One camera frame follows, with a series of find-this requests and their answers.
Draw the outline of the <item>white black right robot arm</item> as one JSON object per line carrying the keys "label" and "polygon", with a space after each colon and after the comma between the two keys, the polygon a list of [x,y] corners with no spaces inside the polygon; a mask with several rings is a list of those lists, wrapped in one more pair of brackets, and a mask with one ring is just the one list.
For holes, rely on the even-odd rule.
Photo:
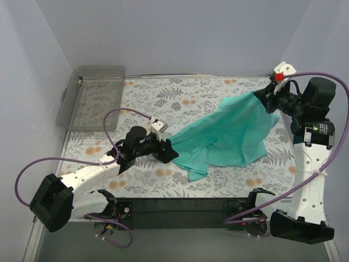
{"label": "white black right robot arm", "polygon": [[276,83],[254,93],[268,113],[280,110],[291,116],[296,175],[294,184],[302,185],[269,206],[261,198],[247,202],[247,212],[253,217],[262,214],[270,219],[274,237],[316,244],[334,238],[335,230],[327,225],[324,214],[324,182],[326,172],[321,166],[328,160],[334,146],[335,127],[326,117],[335,97],[336,84],[321,77],[311,78],[303,93],[293,94],[290,80],[282,89]]}

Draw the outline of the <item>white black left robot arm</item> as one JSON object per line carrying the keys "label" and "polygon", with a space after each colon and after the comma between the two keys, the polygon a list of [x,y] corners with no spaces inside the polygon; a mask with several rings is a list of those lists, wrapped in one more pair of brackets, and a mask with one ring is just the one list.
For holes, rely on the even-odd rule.
{"label": "white black left robot arm", "polygon": [[50,232],[58,231],[71,218],[88,214],[105,219],[114,217],[115,196],[105,189],[92,188],[130,169],[138,157],[153,155],[164,164],[177,158],[179,154],[172,148],[170,139],[162,139],[167,128],[161,120],[151,124],[150,132],[134,126],[125,139],[93,165],[61,177],[47,175],[29,205],[30,210]]}

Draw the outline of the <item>clear plastic bin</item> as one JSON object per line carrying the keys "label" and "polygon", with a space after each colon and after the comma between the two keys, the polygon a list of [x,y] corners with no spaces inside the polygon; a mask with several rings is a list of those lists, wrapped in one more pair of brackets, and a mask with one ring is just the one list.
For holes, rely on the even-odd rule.
{"label": "clear plastic bin", "polygon": [[62,95],[56,126],[71,132],[116,129],[126,68],[122,65],[90,65],[73,70]]}

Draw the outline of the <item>teal t shirt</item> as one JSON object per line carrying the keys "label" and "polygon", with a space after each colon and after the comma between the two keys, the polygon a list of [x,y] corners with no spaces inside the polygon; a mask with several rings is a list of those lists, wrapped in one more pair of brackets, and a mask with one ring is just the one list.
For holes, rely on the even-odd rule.
{"label": "teal t shirt", "polygon": [[224,98],[211,114],[170,137],[179,153],[173,162],[188,172],[190,182],[208,175],[208,166],[244,168],[266,156],[264,139],[279,122],[253,92]]}

